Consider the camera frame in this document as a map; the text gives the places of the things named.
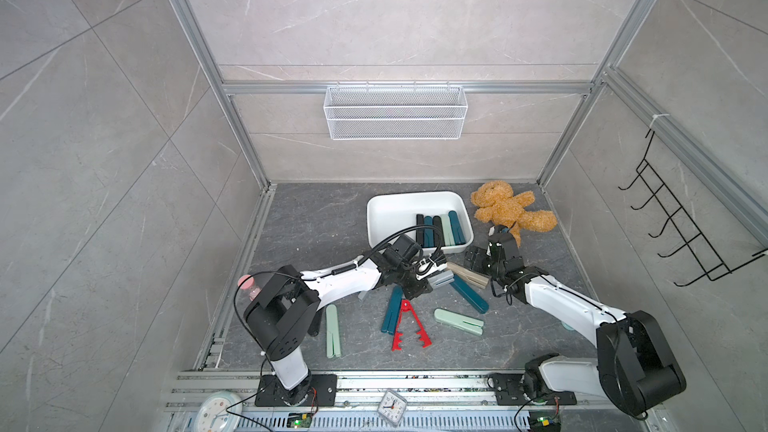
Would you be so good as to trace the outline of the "dark teal pliers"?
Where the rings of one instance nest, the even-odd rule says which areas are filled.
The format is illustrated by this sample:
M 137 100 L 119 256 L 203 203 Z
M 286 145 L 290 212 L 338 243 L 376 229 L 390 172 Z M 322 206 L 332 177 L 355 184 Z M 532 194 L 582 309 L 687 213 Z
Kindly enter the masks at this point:
M 448 213 L 451 231 L 453 235 L 453 241 L 456 246 L 464 245 L 466 243 L 466 239 L 463 233 L 463 229 L 461 227 L 461 222 L 458 217 L 458 213 L 454 210 L 451 210 Z

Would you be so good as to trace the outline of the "light green pliers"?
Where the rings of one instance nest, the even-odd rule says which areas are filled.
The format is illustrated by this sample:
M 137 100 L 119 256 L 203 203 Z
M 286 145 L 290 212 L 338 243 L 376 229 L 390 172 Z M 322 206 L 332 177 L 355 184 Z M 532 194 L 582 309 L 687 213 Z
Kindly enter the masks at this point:
M 325 307 L 326 316 L 326 356 L 328 358 L 340 357 L 341 334 L 337 307 L 333 304 Z
M 446 247 L 455 245 L 455 239 L 452 231 L 452 225 L 448 214 L 441 214 L 441 225 L 443 229 L 443 241 Z
M 475 336 L 481 336 L 483 334 L 484 322 L 480 319 L 475 319 L 440 308 L 434 310 L 433 316 L 440 324 L 453 327 Z

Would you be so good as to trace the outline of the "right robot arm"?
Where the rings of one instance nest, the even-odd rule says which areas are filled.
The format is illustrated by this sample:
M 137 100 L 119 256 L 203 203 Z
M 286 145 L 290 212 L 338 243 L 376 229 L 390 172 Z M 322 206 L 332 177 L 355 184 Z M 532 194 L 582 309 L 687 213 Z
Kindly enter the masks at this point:
M 521 379 L 527 401 L 581 393 L 603 397 L 624 414 L 641 419 L 686 390 L 683 370 L 651 314 L 610 307 L 526 265 L 516 239 L 507 232 L 491 235 L 484 248 L 468 247 L 464 261 L 470 271 L 489 278 L 493 292 L 550 314 L 596 349 L 593 359 L 549 353 L 529 361 Z

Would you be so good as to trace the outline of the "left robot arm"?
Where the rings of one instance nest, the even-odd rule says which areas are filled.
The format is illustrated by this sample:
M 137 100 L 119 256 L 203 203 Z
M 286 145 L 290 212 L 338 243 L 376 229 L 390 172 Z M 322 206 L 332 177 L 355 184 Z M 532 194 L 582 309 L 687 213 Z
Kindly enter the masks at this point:
M 428 278 L 447 268 L 440 246 L 430 254 L 411 239 L 412 227 L 385 238 L 362 255 L 325 269 L 298 271 L 286 265 L 276 271 L 252 272 L 266 282 L 243 312 L 235 316 L 258 344 L 275 375 L 276 394 L 298 405 L 311 394 L 312 375 L 301 344 L 315 318 L 327 306 L 359 292 L 392 284 L 412 300 L 431 291 Z

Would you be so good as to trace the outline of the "beige wooden pliers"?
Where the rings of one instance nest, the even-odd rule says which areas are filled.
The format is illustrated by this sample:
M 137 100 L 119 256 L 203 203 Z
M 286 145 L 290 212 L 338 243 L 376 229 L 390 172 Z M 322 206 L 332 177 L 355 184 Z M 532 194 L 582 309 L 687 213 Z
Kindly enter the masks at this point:
M 448 262 L 447 269 L 453 272 L 456 276 L 460 277 L 462 280 L 464 280 L 468 284 L 478 287 L 479 289 L 485 289 L 489 285 L 490 278 L 488 276 L 480 274 L 478 272 L 471 271 L 456 263 Z

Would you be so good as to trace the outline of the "red open pliers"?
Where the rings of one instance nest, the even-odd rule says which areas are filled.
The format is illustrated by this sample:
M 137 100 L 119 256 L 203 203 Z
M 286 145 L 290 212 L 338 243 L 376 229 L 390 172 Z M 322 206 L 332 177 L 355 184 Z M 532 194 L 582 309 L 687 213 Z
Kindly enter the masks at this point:
M 433 344 L 411 302 L 402 299 L 391 343 L 392 351 L 400 351 L 402 349 L 405 332 L 413 332 L 422 348 L 428 348 Z

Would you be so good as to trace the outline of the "dark teal pliers floor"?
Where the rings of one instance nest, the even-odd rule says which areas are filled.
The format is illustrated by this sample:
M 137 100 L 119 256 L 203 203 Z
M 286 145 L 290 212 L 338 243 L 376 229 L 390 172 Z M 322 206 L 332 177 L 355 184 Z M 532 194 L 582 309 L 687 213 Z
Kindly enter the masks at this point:
M 461 277 L 455 276 L 451 286 L 476 310 L 479 314 L 485 314 L 489 311 L 488 302 L 476 292 Z

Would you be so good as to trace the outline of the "white storage box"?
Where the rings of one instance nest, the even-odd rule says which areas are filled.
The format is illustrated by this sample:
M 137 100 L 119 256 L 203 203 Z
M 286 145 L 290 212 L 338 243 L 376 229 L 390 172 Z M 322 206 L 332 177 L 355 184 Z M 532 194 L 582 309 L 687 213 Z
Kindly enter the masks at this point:
M 458 213 L 466 239 L 464 245 L 446 247 L 446 255 L 464 252 L 474 241 L 474 232 L 463 199 L 450 191 L 414 192 L 375 196 L 367 204 L 367 232 L 371 247 L 387 236 L 416 225 L 416 215 L 424 216 Z

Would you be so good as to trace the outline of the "brown teddy bear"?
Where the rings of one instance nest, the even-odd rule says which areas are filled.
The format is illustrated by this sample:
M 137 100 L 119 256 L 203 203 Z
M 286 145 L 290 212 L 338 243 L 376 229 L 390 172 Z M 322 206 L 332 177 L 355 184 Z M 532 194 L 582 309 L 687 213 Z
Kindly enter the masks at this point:
M 527 210 L 527 207 L 535 202 L 535 194 L 532 191 L 515 194 L 513 187 L 504 181 L 483 184 L 471 193 L 470 200 L 477 208 L 474 214 L 477 220 L 507 227 L 518 247 L 522 242 L 522 230 L 546 233 L 558 225 L 552 211 Z

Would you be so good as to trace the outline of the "small square clock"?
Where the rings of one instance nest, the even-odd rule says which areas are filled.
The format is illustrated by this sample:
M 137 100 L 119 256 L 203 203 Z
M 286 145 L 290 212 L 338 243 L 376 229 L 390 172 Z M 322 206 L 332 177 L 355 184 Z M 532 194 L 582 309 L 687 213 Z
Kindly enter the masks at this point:
M 393 427 L 400 425 L 408 402 L 398 393 L 393 390 L 387 389 L 377 406 L 377 413 L 381 418 L 387 421 Z

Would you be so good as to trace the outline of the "pink sand timer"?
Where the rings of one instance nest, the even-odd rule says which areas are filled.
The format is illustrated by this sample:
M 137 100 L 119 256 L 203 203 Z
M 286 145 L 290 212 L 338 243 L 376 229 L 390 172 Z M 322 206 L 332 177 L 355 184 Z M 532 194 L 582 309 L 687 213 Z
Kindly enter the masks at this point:
M 261 292 L 261 287 L 256 283 L 255 278 L 249 275 L 243 275 L 238 279 L 238 289 L 247 293 L 250 300 L 255 299 Z

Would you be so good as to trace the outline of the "round white clock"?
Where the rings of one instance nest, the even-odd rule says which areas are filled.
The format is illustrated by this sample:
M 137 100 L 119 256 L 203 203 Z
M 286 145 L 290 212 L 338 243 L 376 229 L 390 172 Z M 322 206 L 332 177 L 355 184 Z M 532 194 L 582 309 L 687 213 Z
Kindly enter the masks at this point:
M 192 422 L 194 432 L 232 432 L 242 412 L 242 399 L 231 391 L 215 392 L 207 397 Z

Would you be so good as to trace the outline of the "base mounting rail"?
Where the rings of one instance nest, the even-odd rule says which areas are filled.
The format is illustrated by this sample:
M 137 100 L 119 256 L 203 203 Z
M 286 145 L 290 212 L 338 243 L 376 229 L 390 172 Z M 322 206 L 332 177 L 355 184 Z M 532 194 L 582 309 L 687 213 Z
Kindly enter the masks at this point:
M 192 431 L 203 401 L 231 391 L 242 399 L 234 431 L 672 431 L 668 411 L 658 406 L 642 419 L 620 412 L 602 397 L 558 393 L 529 402 L 517 370 L 337 371 L 335 382 L 316 387 L 306 402 L 259 405 L 256 371 L 181 372 L 160 399 L 168 430 Z M 399 426 L 376 409 L 384 392 L 407 402 Z

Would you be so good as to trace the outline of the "black wall hook rack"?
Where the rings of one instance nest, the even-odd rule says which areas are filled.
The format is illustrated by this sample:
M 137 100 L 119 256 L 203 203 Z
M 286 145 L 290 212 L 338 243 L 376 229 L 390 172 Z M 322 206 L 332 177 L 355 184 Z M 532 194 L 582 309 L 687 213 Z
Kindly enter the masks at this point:
M 690 279 L 674 280 L 673 284 L 677 288 L 689 287 L 701 281 L 717 282 L 767 258 L 767 248 L 763 247 L 753 253 L 745 262 L 737 266 L 729 266 L 710 238 L 698 225 L 693 217 L 692 208 L 683 205 L 649 161 L 655 132 L 648 130 L 644 139 L 646 145 L 634 169 L 632 180 L 627 185 L 618 186 L 618 189 L 627 192 L 633 189 L 636 184 L 640 184 L 646 193 L 645 201 L 641 205 L 631 205 L 630 208 L 634 211 L 642 211 L 650 204 L 654 204 L 663 213 L 664 220 L 659 230 L 655 233 L 648 233 L 647 236 L 651 239 L 659 239 L 670 230 L 673 236 L 678 239 L 678 244 L 666 253 L 658 253 L 657 256 L 660 259 L 670 259 L 682 251 L 686 251 L 693 258 L 699 269 L 698 274 Z

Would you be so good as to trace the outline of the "aluminium frame rail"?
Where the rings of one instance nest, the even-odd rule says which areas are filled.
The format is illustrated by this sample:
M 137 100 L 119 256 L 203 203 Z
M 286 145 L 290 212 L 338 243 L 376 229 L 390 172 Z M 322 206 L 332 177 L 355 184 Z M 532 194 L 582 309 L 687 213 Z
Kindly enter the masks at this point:
M 242 118 L 236 110 L 231 97 L 224 90 L 224 80 L 189 1 L 168 1 L 199 65 L 201 66 L 203 74 L 210 84 L 214 97 L 223 110 L 224 116 L 234 133 L 238 145 L 242 149 L 244 157 L 259 184 L 259 187 L 262 190 L 268 189 L 270 181 L 266 176 Z

